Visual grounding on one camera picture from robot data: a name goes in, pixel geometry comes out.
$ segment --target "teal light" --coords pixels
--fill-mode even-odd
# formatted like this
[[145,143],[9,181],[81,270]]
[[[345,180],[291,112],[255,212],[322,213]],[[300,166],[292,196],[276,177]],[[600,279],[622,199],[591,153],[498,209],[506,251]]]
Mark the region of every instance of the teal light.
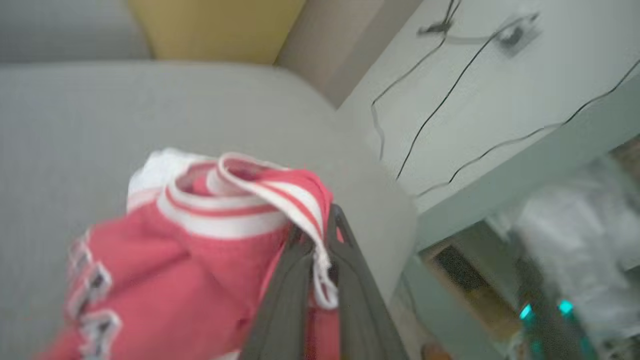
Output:
[[529,316],[529,314],[531,314],[531,311],[531,304],[527,304],[520,312],[520,318],[524,320],[527,316]]
[[558,309],[560,309],[562,314],[567,315],[573,310],[573,304],[568,302],[567,300],[562,300],[560,305],[558,305]]

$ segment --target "red garment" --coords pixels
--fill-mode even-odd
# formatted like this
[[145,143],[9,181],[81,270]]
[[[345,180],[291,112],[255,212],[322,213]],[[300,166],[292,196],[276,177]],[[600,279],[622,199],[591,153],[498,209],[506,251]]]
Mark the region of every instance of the red garment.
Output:
[[[157,201],[77,243],[69,326],[45,358],[212,360],[238,351],[291,222],[324,238],[331,202],[306,170],[237,154],[191,167]],[[315,307],[309,319],[307,358],[338,359],[336,310]]]

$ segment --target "red fabric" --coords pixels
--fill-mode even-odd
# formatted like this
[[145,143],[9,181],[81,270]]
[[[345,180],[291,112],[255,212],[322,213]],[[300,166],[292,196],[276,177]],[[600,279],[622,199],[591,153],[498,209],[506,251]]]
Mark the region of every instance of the red fabric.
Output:
[[[207,193],[202,168],[193,168],[199,173],[183,190],[201,197],[221,196]],[[314,223],[321,234],[326,232],[332,195],[314,174],[305,170],[250,170],[240,171],[239,176],[281,193],[304,214],[310,210],[299,199],[262,181],[286,181],[311,193],[323,218],[321,224]],[[195,209],[189,204],[172,204],[179,201],[170,193],[165,195],[172,206],[194,216],[219,219],[241,217],[247,211],[276,211],[270,204],[240,212]],[[72,268],[76,279],[67,304],[68,326],[43,358],[82,359],[85,352],[100,353],[108,359],[212,360],[240,350],[290,228],[291,223],[286,223],[267,233],[221,240],[195,234],[170,220],[155,202],[96,225],[72,255],[76,265],[83,251],[90,254],[90,260],[85,266]],[[110,286],[103,293],[96,291],[98,295],[74,313],[74,299],[81,299],[78,294],[86,290],[98,268],[106,270]],[[88,331],[88,319],[101,314],[109,314],[114,321]],[[307,359],[339,359],[335,310],[313,307],[308,329]]]

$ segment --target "black cable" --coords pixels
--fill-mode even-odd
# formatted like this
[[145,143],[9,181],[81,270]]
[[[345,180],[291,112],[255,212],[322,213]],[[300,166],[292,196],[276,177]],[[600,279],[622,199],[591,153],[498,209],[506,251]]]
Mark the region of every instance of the black cable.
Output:
[[602,98],[604,98],[604,97],[607,97],[608,95],[610,95],[611,93],[613,93],[614,91],[616,91],[616,89],[618,89],[618,87],[619,87],[619,86],[620,86],[620,85],[621,85],[621,84],[622,84],[622,83],[623,83],[623,82],[628,78],[628,76],[631,74],[631,72],[633,72],[633,70],[638,66],[638,64],[639,64],[639,63],[640,63],[640,59],[636,60],[636,62],[633,64],[633,66],[631,66],[631,68],[630,68],[630,69],[625,73],[625,75],[624,75],[624,76],[623,76],[623,77],[622,77],[622,78],[621,78],[621,79],[616,83],[616,85],[615,85],[614,87],[612,87],[609,91],[607,91],[607,92],[605,92],[605,93],[603,93],[603,94],[601,94],[601,95],[598,95],[598,96],[596,96],[596,97],[592,98],[591,100],[589,100],[589,101],[585,102],[582,106],[580,106],[580,107],[578,108],[578,110],[576,110],[575,112],[573,112],[573,114],[572,114],[568,119],[566,119],[565,121],[563,121],[563,122],[556,122],[555,124],[545,125],[545,126],[543,126],[543,127],[539,128],[539,129],[537,129],[537,130],[535,130],[535,131],[533,131],[533,132],[531,132],[531,133],[529,133],[529,134],[527,134],[527,135],[525,135],[525,136],[522,136],[522,137],[520,137],[520,138],[511,139],[511,140],[506,140],[506,141],[504,141],[504,142],[498,143],[498,144],[496,144],[496,145],[494,145],[494,146],[490,147],[487,151],[485,151],[484,153],[482,153],[482,155],[480,155],[480,156],[476,157],[475,159],[473,159],[473,160],[471,160],[471,161],[466,162],[464,165],[462,165],[460,168],[458,168],[458,169],[453,173],[453,175],[451,176],[451,178],[450,178],[448,181],[443,182],[443,183],[436,184],[436,185],[434,185],[434,186],[432,186],[432,187],[428,188],[427,190],[424,190],[423,192],[420,192],[419,194],[415,195],[415,198],[419,198],[419,197],[421,197],[421,196],[423,196],[423,195],[427,194],[427,193],[428,193],[428,192],[430,192],[430,191],[433,191],[433,190],[436,190],[437,188],[441,188],[441,187],[444,187],[444,186],[447,186],[447,185],[451,184],[451,183],[453,182],[453,180],[456,178],[456,176],[458,175],[458,173],[459,173],[459,172],[461,172],[464,168],[466,168],[466,167],[468,167],[468,166],[471,166],[473,163],[476,163],[476,162],[480,161],[480,159],[482,159],[483,157],[485,157],[487,154],[489,154],[490,152],[494,151],[495,149],[498,149],[499,147],[503,147],[503,146],[511,145],[511,144],[513,144],[513,143],[521,142],[522,140],[526,140],[526,139],[528,139],[528,138],[530,138],[530,137],[534,136],[535,134],[537,134],[537,133],[539,133],[539,132],[541,132],[541,131],[544,131],[544,130],[546,130],[546,129],[550,129],[550,128],[553,128],[553,127],[561,127],[561,126],[564,126],[565,124],[569,123],[569,122],[570,122],[571,120],[573,120],[573,118],[575,118],[575,116],[576,116],[576,115],[578,115],[578,113],[580,113],[580,112],[581,112],[585,107],[589,106],[590,104],[593,104],[594,102],[596,102],[596,101],[598,101],[598,100],[600,100],[600,99],[602,99]]
[[460,4],[462,3],[462,0],[458,0],[458,4],[456,4],[456,7],[453,8],[453,11],[451,12],[451,15],[449,16],[449,18],[447,19],[447,22],[451,22],[453,20],[454,15],[456,15],[456,12],[458,11],[458,8],[460,7]]
[[456,86],[458,86],[458,83],[460,82],[460,79],[465,75],[465,73],[467,72],[467,70],[469,69],[471,64],[473,64],[473,62],[480,55],[480,53],[487,47],[487,45],[489,45],[489,43],[495,37],[497,37],[504,30],[510,28],[511,26],[514,26],[515,24],[518,24],[519,22],[521,22],[523,20],[526,20],[526,19],[535,20],[535,18],[537,18],[537,17],[538,17],[537,13],[533,14],[533,15],[519,17],[519,18],[515,19],[514,21],[511,21],[509,24],[506,24],[505,26],[501,27],[500,29],[495,31],[493,34],[491,34],[491,36],[488,37],[487,41],[484,42],[484,44],[480,47],[480,49],[475,53],[475,55],[467,63],[465,68],[462,69],[462,72],[460,73],[458,78],[455,80],[455,82],[453,83],[453,86],[449,89],[449,91],[447,92],[447,95],[445,95],[444,99],[442,99],[442,101],[440,101],[440,104],[438,104],[436,109],[433,110],[433,112],[429,115],[429,117],[420,126],[420,129],[418,130],[418,132],[413,137],[413,141],[411,142],[411,146],[409,147],[409,151],[407,152],[407,155],[404,157],[404,160],[402,162],[402,166],[400,166],[400,171],[398,171],[398,174],[396,175],[396,180],[398,180],[400,178],[400,175],[402,174],[402,171],[404,170],[404,166],[406,165],[407,160],[409,160],[409,157],[411,156],[411,152],[413,151],[413,147],[415,146],[415,142],[418,140],[418,137],[420,136],[420,133],[424,129],[424,126],[429,122],[429,120],[431,120],[431,118],[433,118],[433,116],[438,112],[438,110],[442,107],[442,105],[445,103],[445,101],[447,101],[447,99],[449,98],[449,96],[451,95],[453,90],[456,88]]
[[[458,8],[460,7],[460,3],[462,3],[462,0],[458,0],[458,4],[453,9],[453,11],[451,11],[451,8],[453,6],[453,2],[454,1],[455,0],[450,0],[449,1],[449,6],[447,7],[447,12],[446,12],[446,14],[444,16],[444,19],[442,20],[441,24],[450,23],[451,19],[453,18],[453,15],[455,15],[456,12],[458,11]],[[373,127],[375,128],[376,132],[378,133],[378,137],[380,137],[380,160],[382,160],[382,156],[385,153],[385,132],[382,130],[382,127],[380,126],[380,121],[378,120],[378,111],[376,110],[376,103],[387,92],[389,92],[389,90],[391,90],[394,86],[396,86],[402,80],[406,79],[407,76],[409,76],[415,69],[417,69],[420,65],[422,65],[422,63],[425,60],[427,60],[431,55],[433,55],[436,51],[438,51],[439,48],[442,47],[442,45],[444,45],[444,42],[447,39],[447,32],[444,31],[441,34],[443,34],[442,35],[442,40],[440,41],[440,43],[438,45],[436,45],[436,47],[434,47],[432,50],[430,50],[428,53],[426,53],[417,63],[415,63],[414,66],[412,66],[409,70],[404,72],[404,74],[402,74],[399,78],[397,78],[391,84],[389,84],[389,86],[387,86],[384,90],[382,90],[382,92],[380,94],[378,94],[378,96],[376,96],[376,98],[373,99],[373,101],[371,102],[371,118],[372,118],[372,121],[373,121]]]

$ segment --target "wall socket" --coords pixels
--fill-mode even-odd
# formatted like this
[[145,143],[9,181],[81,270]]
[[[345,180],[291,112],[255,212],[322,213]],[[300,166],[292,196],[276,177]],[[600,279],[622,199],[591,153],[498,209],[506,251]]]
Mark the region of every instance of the wall socket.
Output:
[[[501,26],[505,26],[519,17],[522,16],[512,15],[506,19]],[[516,54],[527,47],[527,45],[540,35],[541,31],[537,20],[538,15],[532,15],[528,19],[524,19],[518,24],[500,32],[495,37],[495,41],[498,44],[498,47],[500,47],[500,50],[509,57],[516,56]]]

